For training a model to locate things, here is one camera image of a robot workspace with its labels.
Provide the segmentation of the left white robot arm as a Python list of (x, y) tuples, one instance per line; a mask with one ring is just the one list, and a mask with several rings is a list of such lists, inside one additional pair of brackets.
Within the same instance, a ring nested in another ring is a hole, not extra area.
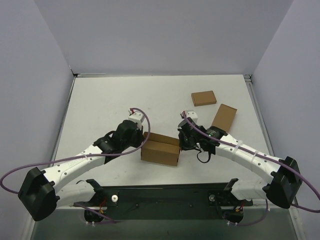
[(116, 130), (98, 138), (87, 149), (76, 156), (56, 161), (56, 165), (40, 170), (34, 166), (30, 169), (20, 187), (18, 198), (36, 222), (51, 215), (56, 208), (80, 201), (87, 201), (96, 206), (101, 203), (103, 194), (100, 186), (94, 184), (74, 186), (70, 190), (64, 187), (82, 174), (105, 165), (110, 161), (140, 149), (146, 139), (143, 136), (141, 114), (131, 115), (118, 125)]

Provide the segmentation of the small folded cardboard box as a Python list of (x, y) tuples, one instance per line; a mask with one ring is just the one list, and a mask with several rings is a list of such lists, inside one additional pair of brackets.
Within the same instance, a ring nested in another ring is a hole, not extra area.
[(217, 99), (212, 90), (193, 92), (191, 93), (191, 99), (195, 107), (214, 105), (217, 103)]

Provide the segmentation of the long folded cardboard box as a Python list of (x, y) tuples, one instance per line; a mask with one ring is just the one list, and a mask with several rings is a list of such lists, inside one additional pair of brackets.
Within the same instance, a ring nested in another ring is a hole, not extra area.
[(219, 106), (211, 125), (228, 133), (231, 129), (236, 113), (236, 108), (222, 103)]

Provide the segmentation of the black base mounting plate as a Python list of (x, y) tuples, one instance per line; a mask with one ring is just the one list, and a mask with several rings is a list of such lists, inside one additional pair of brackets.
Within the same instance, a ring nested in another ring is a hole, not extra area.
[(224, 210), (253, 205), (238, 200), (227, 183), (103, 186), (80, 202), (116, 220), (220, 220)]

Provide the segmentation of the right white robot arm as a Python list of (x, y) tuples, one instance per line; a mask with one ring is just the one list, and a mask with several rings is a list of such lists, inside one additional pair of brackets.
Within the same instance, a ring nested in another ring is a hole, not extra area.
[(184, 119), (177, 130), (183, 151), (198, 150), (209, 156), (224, 157), (259, 176), (257, 181), (237, 180), (231, 186), (231, 194), (237, 200), (266, 199), (283, 209), (292, 206), (302, 185), (295, 159), (264, 154), (218, 127), (198, 126), (190, 117)]

